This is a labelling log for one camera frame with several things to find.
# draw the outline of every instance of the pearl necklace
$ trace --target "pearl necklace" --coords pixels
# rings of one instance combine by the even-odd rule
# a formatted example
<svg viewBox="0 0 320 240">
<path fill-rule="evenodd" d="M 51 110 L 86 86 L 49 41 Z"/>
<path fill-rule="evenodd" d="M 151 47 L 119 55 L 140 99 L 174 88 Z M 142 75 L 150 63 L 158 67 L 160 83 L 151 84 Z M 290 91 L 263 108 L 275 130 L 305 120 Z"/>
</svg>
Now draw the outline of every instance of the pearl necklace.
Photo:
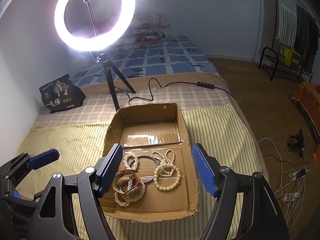
<svg viewBox="0 0 320 240">
<path fill-rule="evenodd" d="M 128 159 L 129 157 L 133 157 L 134 158 L 134 164 L 133 164 L 133 167 L 131 168 L 130 165 L 128 164 Z M 134 154 L 134 153 L 128 153 L 124 156 L 124 166 L 126 167 L 126 169 L 128 170 L 137 170 L 138 168 L 138 164 L 139 164 L 139 160 L 138 160 L 138 157 Z M 142 184 L 142 187 L 141 187 L 141 190 L 140 190 L 140 193 L 139 194 L 136 194 L 134 196 L 126 196 L 126 195 L 122 195 L 122 198 L 124 199 L 124 202 L 121 202 L 120 199 L 119 199 L 119 193 L 115 192 L 115 202 L 119 205 L 119 206 L 122 206 L 122 207 L 127 207 L 129 206 L 129 204 L 131 202 L 134 202 L 134 201 L 137 201 L 138 199 L 142 198 L 143 194 L 145 193 L 146 191 L 146 185 L 143 183 L 143 181 L 141 180 L 141 178 L 138 176 L 141 184 Z M 133 185 L 133 177 L 130 175 L 130 178 L 129 178 L 129 181 L 128 181 L 128 188 L 127 190 L 131 189 L 132 188 L 132 185 Z M 120 187 L 118 188 L 118 190 L 120 192 L 124 192 Z"/>
<path fill-rule="evenodd" d="M 168 152 L 172 152 L 172 154 L 173 154 L 172 160 L 169 160 L 169 158 L 167 156 Z M 153 156 L 154 153 L 157 153 L 158 155 L 160 155 L 162 157 L 162 159 L 160 159 L 159 157 Z M 160 161 L 160 165 L 156 167 L 155 172 L 154 172 L 154 176 L 153 176 L 154 177 L 153 181 L 154 181 L 154 184 L 156 185 L 156 188 L 159 189 L 159 190 L 163 190 L 163 191 L 166 191 L 166 190 L 169 191 L 171 189 L 174 189 L 179 184 L 180 178 L 181 178 L 181 174 L 180 174 L 179 168 L 177 168 L 173 164 L 174 157 L 175 157 L 174 151 L 171 150 L 171 149 L 168 149 L 165 152 L 164 156 L 161 155 L 157 151 L 153 151 L 151 153 L 151 156 Z M 167 169 L 167 168 L 171 168 L 171 171 L 170 172 L 166 171 L 165 169 Z M 169 187 L 161 187 L 159 182 L 158 182 L 158 178 L 159 177 L 172 177 L 173 173 L 175 171 L 177 172 L 177 177 L 176 177 L 175 183 L 173 183 Z"/>
</svg>

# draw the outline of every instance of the tripod leg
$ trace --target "tripod leg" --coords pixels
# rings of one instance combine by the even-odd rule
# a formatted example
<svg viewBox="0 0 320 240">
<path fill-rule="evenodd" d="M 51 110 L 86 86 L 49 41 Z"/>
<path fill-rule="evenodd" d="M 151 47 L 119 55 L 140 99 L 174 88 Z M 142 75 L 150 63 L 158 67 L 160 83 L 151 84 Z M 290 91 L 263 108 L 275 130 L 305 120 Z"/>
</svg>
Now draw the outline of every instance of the tripod leg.
<svg viewBox="0 0 320 240">
<path fill-rule="evenodd" d="M 116 73 L 116 75 L 122 80 L 122 82 L 127 86 L 127 88 L 130 89 L 131 93 L 136 93 L 133 87 L 129 84 L 127 79 L 123 76 L 123 74 L 120 72 L 120 70 L 109 60 L 109 67 L 112 68 L 112 70 Z"/>
<path fill-rule="evenodd" d="M 116 94 L 116 89 L 113 84 L 111 68 L 106 67 L 105 73 L 106 73 L 107 83 L 108 83 L 110 94 L 112 96 L 113 103 L 115 104 L 116 111 L 118 111 L 120 109 L 120 106 L 119 106 L 119 102 Z"/>
</svg>

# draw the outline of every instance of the brown floor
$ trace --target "brown floor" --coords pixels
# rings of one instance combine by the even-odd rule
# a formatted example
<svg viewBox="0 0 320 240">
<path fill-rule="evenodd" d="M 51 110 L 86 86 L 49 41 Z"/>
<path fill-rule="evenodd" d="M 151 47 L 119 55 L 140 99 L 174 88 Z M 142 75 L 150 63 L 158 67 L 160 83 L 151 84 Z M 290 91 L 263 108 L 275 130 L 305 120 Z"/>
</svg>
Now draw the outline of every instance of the brown floor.
<svg viewBox="0 0 320 240">
<path fill-rule="evenodd" d="M 299 83 L 277 78 L 271 82 L 269 76 L 251 62 L 216 58 L 210 58 L 209 60 L 216 66 L 220 76 L 230 86 L 230 90 L 244 112 L 257 140 L 266 137 L 271 138 L 276 144 L 282 160 L 287 160 L 293 164 L 301 163 L 303 160 L 297 154 L 289 152 L 286 145 L 288 137 L 298 133 L 299 128 L 303 129 L 306 138 L 306 150 L 310 146 L 308 134 L 313 136 L 303 117 L 289 100 L 289 95 L 295 91 Z M 289 229 L 291 239 L 297 237 L 320 203 L 320 162 L 314 160 L 315 147 L 315 139 L 312 137 L 311 149 L 306 157 L 306 161 L 310 163 L 310 171 L 307 173 L 303 208 L 298 220 Z M 278 158 L 270 143 L 261 142 L 260 149 L 263 155 L 272 154 Z M 264 160 L 268 169 L 271 188 L 274 191 L 277 188 L 280 164 L 271 156 L 265 157 Z M 297 171 L 300 166 L 303 165 L 293 167 L 283 163 L 283 169 L 287 172 L 290 169 Z M 290 192 L 293 186 L 294 183 L 289 185 L 284 192 Z M 300 200 L 293 213 L 293 221 L 299 215 L 301 203 Z"/>
</svg>

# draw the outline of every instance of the blue bangle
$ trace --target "blue bangle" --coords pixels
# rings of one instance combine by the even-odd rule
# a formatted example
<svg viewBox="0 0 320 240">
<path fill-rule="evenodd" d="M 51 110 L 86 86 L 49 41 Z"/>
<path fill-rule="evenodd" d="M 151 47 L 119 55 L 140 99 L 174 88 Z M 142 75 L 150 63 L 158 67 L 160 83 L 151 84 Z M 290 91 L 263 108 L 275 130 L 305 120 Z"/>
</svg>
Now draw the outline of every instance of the blue bangle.
<svg viewBox="0 0 320 240">
<path fill-rule="evenodd" d="M 153 161 L 156 163 L 156 166 L 159 165 L 159 164 L 158 164 L 158 161 L 157 161 L 154 157 L 152 157 L 152 156 L 150 156 L 150 155 L 140 155 L 140 156 L 138 156 L 138 159 L 140 159 L 140 158 L 148 158 L 148 159 L 151 159 L 151 160 L 153 160 Z M 134 163 L 134 160 L 132 160 L 132 162 L 130 162 L 129 166 L 131 167 L 133 163 Z M 152 182 L 152 181 L 153 181 L 153 178 L 150 179 L 150 180 L 148 180 L 148 181 L 146 181 L 144 184 L 148 184 L 148 183 L 150 183 L 150 182 Z"/>
</svg>

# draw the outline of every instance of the black cable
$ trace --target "black cable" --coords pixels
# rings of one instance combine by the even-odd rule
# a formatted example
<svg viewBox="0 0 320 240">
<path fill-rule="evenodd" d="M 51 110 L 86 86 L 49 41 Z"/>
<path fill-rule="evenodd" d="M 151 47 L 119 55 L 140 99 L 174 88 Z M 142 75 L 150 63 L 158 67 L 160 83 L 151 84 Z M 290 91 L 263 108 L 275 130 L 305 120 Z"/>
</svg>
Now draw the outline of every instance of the black cable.
<svg viewBox="0 0 320 240">
<path fill-rule="evenodd" d="M 227 90 L 225 90 L 223 88 L 218 88 L 218 87 L 214 87 L 214 88 L 217 88 L 217 89 L 220 89 L 220 90 L 223 90 L 223 91 L 227 92 L 229 95 L 231 95 L 233 97 L 234 100 L 236 100 L 235 97 L 229 91 L 227 91 Z"/>
<path fill-rule="evenodd" d="M 170 85 L 173 85 L 173 84 L 179 84 L 179 83 L 192 84 L 192 85 L 196 85 L 196 84 L 197 84 L 197 83 L 190 83 L 190 82 L 179 81 L 179 82 L 171 82 L 171 83 L 169 83 L 169 84 L 166 84 L 166 85 L 164 86 L 164 88 L 167 87 L 167 86 L 170 86 Z"/>
<path fill-rule="evenodd" d="M 149 82 L 148 82 L 148 85 L 149 85 L 149 91 L 150 91 L 151 99 L 149 99 L 149 98 L 141 98 L 141 97 L 133 97 L 133 98 L 129 99 L 129 102 L 128 102 L 128 103 L 130 103 L 130 102 L 131 102 L 132 100 L 134 100 L 134 99 L 142 99 L 142 100 L 145 100 L 145 101 L 152 102 L 152 101 L 153 101 L 153 94 L 152 94 L 152 92 L 151 92 L 151 87 L 150 87 L 150 81 L 151 81 L 152 79 L 156 80 L 156 82 L 157 82 L 157 83 L 159 84 L 159 86 L 162 88 L 161 84 L 159 83 L 159 81 L 158 81 L 156 78 L 150 78 L 150 79 L 149 79 Z"/>
<path fill-rule="evenodd" d="M 293 217 L 293 202 L 292 202 L 292 194 L 293 194 L 293 191 L 294 191 L 294 188 L 292 189 L 292 192 L 291 193 L 291 213 L 289 213 L 289 216 L 291 216 L 291 222 L 290 222 L 290 225 L 292 224 L 292 217 Z"/>
<path fill-rule="evenodd" d="M 94 58 L 94 56 L 92 55 L 91 51 L 89 51 L 89 52 L 90 52 L 91 57 L 92 57 L 92 58 L 94 59 L 94 61 L 98 64 L 98 66 L 101 68 L 102 72 L 106 75 L 105 71 L 104 71 L 103 68 L 100 66 L 100 64 L 98 63 L 98 61 Z M 163 87 L 161 86 L 161 84 L 159 83 L 159 81 L 158 81 L 156 78 L 150 78 L 150 79 L 149 79 L 149 82 L 148 82 L 148 85 L 149 85 L 149 91 L 150 91 L 151 99 L 150 99 L 150 98 L 141 98 L 141 97 L 133 97 L 133 98 L 130 98 L 129 94 L 128 94 L 126 91 L 122 90 L 122 89 L 119 88 L 119 87 L 116 87 L 115 85 L 114 85 L 114 87 L 117 88 L 117 89 L 119 89 L 121 92 L 125 93 L 125 94 L 128 96 L 128 98 L 129 98 L 128 103 L 130 103 L 133 99 L 141 99 L 141 100 L 145 100 L 145 101 L 148 101 L 148 102 L 152 102 L 152 101 L 153 101 L 153 94 L 152 94 L 152 91 L 151 91 L 151 88 L 150 88 L 150 81 L 151 81 L 152 79 L 155 79 L 155 80 L 157 81 L 157 83 L 159 84 L 159 86 L 160 86 L 161 88 L 163 88 Z M 170 85 L 173 85 L 173 84 L 179 84 L 179 83 L 192 84 L 192 85 L 196 85 L 196 84 L 197 84 L 197 83 L 191 83 L 191 82 L 178 81 L 178 82 L 171 82 L 171 83 L 169 83 L 169 84 L 166 84 L 166 85 L 164 86 L 164 88 L 167 87 L 167 86 L 170 86 Z M 225 89 L 223 89 L 223 88 L 219 88 L 219 87 L 214 87 L 214 88 L 223 90 L 223 91 L 225 91 L 226 93 L 228 93 L 229 95 L 231 95 L 231 96 L 234 98 L 234 96 L 233 96 L 229 91 L 227 91 L 227 90 L 225 90 Z"/>
<path fill-rule="evenodd" d="M 297 185 L 297 181 L 298 181 L 298 180 L 296 180 L 296 182 L 295 182 L 295 184 L 294 184 L 294 186 L 293 186 L 293 189 L 290 190 L 289 193 L 285 194 L 284 196 L 281 196 L 280 198 L 276 198 L 276 200 L 282 199 L 283 197 L 285 197 L 285 196 L 289 195 L 291 192 L 293 192 L 293 191 L 294 191 L 294 188 L 295 188 L 296 185 Z"/>
<path fill-rule="evenodd" d="M 304 185 L 303 185 L 303 193 L 302 193 L 303 195 L 304 195 L 304 193 L 305 193 L 306 183 L 307 183 L 307 174 L 306 174 L 305 182 L 304 182 Z"/>
<path fill-rule="evenodd" d="M 277 157 L 273 156 L 272 154 L 263 155 L 263 157 L 267 157 L 267 156 L 272 156 L 272 157 L 274 157 L 278 162 L 289 163 L 289 164 L 292 165 L 292 166 L 298 166 L 298 165 L 301 165 L 301 164 L 308 164 L 309 167 L 308 167 L 307 169 L 310 168 L 310 163 L 309 163 L 309 162 L 302 162 L 302 163 L 298 163 L 298 164 L 292 164 L 292 163 L 289 162 L 289 161 L 281 161 L 281 160 L 279 160 Z"/>
</svg>

